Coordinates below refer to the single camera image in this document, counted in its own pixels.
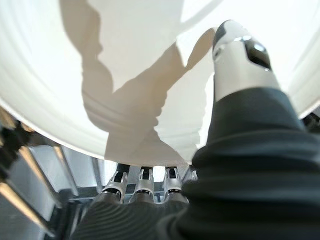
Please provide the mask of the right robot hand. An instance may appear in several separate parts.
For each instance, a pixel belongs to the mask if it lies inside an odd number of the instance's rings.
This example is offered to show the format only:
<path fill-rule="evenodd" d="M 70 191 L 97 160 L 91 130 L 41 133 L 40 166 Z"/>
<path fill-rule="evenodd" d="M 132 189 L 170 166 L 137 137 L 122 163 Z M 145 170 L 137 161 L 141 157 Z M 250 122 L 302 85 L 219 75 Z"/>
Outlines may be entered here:
<path fill-rule="evenodd" d="M 102 193 L 73 240 L 317 240 L 320 137 L 307 131 L 272 71 L 268 52 L 243 26 L 224 21 L 212 58 L 207 142 L 192 159 L 197 179 L 120 204 Z"/>

